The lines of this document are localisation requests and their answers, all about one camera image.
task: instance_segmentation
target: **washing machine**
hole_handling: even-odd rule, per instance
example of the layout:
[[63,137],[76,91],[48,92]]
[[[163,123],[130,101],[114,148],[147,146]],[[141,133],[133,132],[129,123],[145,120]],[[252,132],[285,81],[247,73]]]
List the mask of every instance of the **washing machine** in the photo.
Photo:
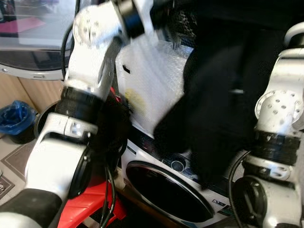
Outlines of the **washing machine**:
[[227,178],[201,187],[189,157],[185,152],[159,158],[152,136],[134,124],[121,158],[124,182],[152,207],[191,228],[230,217]]

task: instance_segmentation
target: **tiled floor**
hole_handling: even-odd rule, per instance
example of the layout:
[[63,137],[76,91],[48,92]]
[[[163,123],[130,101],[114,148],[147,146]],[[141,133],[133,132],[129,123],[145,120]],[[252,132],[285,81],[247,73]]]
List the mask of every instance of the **tiled floor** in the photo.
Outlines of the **tiled floor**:
[[[13,152],[20,145],[13,143],[7,136],[0,139],[0,160],[7,156],[9,153]],[[3,171],[3,175],[15,184],[2,199],[0,199],[0,205],[10,200],[12,197],[16,196],[24,187],[25,182],[14,174],[8,167],[6,167],[2,162],[0,162],[0,169]]]

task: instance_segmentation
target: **red plastic part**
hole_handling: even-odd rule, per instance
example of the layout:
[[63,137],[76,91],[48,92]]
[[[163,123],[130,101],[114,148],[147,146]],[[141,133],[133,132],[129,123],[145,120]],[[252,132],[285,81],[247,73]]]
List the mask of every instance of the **red plastic part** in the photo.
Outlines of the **red plastic part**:
[[[96,186],[87,187],[83,194],[68,200],[61,213],[58,228],[76,228],[87,217],[101,208],[105,200],[105,184],[106,182],[103,182]],[[112,202],[110,183],[108,185],[108,201],[110,206]],[[114,220],[122,220],[126,216],[126,210],[117,197],[113,214],[114,216],[109,220],[108,225]]]

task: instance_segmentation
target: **plastic bag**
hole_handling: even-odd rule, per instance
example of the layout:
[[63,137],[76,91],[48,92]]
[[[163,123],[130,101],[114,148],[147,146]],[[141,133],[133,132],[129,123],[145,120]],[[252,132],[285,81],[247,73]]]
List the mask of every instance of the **plastic bag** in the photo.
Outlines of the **plastic bag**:
[[36,110],[23,101],[0,109],[0,133],[17,135],[34,123]]

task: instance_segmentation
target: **washing machine door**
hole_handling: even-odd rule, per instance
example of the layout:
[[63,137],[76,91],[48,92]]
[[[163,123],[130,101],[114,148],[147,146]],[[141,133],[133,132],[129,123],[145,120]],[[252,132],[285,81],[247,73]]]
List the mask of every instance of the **washing machine door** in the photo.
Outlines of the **washing machine door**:
[[213,218],[214,211],[202,195],[161,167],[132,161],[126,175],[148,203],[173,219],[201,223]]

